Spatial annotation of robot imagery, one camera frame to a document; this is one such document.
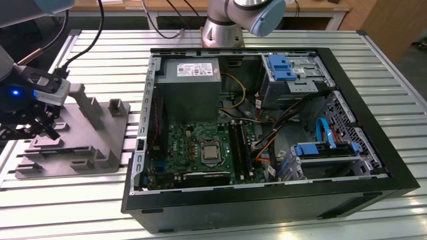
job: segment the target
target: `gray plastic stand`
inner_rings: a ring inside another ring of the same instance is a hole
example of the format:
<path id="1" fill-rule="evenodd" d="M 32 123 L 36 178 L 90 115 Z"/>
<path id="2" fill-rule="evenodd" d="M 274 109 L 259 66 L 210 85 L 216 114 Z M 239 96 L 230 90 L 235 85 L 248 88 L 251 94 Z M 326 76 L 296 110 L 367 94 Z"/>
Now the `gray plastic stand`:
<path id="1" fill-rule="evenodd" d="M 83 84 L 72 84 L 70 96 L 78 104 L 60 110 L 52 140 L 38 136 L 16 167 L 19 179 L 114 173 L 119 170 L 128 123 L 130 104 L 87 97 Z"/>

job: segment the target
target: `green motherboard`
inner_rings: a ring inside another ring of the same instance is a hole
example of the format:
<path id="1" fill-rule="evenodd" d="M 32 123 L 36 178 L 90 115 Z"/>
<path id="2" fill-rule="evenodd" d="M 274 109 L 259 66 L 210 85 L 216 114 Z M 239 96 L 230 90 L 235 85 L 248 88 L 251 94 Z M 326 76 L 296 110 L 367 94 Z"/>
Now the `green motherboard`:
<path id="1" fill-rule="evenodd" d="M 264 183 L 263 167 L 252 166 L 246 177 L 236 175 L 234 159 L 234 143 L 230 134 L 231 123 L 171 124 L 168 127 L 167 158 L 154 160 L 156 174 L 151 177 L 154 189 L 175 189 L 183 174 L 199 172 L 228 172 L 230 183 Z M 242 124 L 246 147 L 256 141 L 256 133 L 251 122 Z"/>

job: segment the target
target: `white sticker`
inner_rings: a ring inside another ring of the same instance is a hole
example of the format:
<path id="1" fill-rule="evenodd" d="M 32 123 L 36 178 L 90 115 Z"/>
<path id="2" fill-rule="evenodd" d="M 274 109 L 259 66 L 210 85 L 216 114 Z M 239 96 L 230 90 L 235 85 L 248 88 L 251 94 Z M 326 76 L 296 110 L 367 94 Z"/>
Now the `white sticker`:
<path id="1" fill-rule="evenodd" d="M 124 9 L 128 9 L 128 10 L 144 10 L 144 8 L 142 6 L 127 6 Z"/>
<path id="2" fill-rule="evenodd" d="M 294 70 L 294 73 L 296 73 L 296 74 L 304 73 L 304 69 L 302 69 L 302 68 L 294 68 L 292 70 Z"/>
<path id="3" fill-rule="evenodd" d="M 268 166 L 267 171 L 274 177 L 276 176 L 276 170 L 272 168 L 272 166 Z"/>
<path id="4" fill-rule="evenodd" d="M 262 109 L 262 104 L 263 104 L 263 101 L 259 100 L 259 99 L 256 99 L 256 100 L 255 100 L 255 107 L 256 107 L 258 109 Z"/>
<path id="5" fill-rule="evenodd" d="M 278 158 L 283 158 L 287 155 L 287 152 L 280 150 L 278 154 Z"/>
<path id="6" fill-rule="evenodd" d="M 176 68 L 179 77 L 214 76 L 212 63 L 182 63 Z"/>

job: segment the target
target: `wooden wall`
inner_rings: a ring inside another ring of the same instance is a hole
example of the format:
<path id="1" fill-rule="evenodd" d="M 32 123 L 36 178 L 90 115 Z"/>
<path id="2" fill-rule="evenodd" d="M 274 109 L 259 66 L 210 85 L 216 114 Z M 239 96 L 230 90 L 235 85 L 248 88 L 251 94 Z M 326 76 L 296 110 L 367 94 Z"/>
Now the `wooden wall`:
<path id="1" fill-rule="evenodd" d="M 364 30 L 392 62 L 396 62 L 427 27 L 427 0 L 347 0 L 339 30 Z"/>

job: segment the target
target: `metal slotted table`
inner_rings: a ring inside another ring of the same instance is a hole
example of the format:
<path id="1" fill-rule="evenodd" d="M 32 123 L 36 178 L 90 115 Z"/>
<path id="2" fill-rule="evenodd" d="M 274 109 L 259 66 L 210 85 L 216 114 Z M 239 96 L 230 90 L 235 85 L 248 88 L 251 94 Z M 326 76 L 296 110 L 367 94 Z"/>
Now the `metal slotted table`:
<path id="1" fill-rule="evenodd" d="M 96 31 L 66 41 L 54 66 L 87 48 Z M 151 30 L 104 31 L 92 51 L 70 65 L 72 83 L 99 102 L 130 102 L 122 168 L 116 173 L 18 180 L 14 169 L 30 142 L 10 141 L 0 156 L 0 239 L 387 239 L 427 236 L 427 103 L 370 37 L 354 31 L 275 31 L 247 47 L 331 48 L 420 188 L 346 218 L 151 235 L 120 213 L 128 158 L 136 145 L 151 48 L 196 48 L 200 32 L 162 39 Z"/>

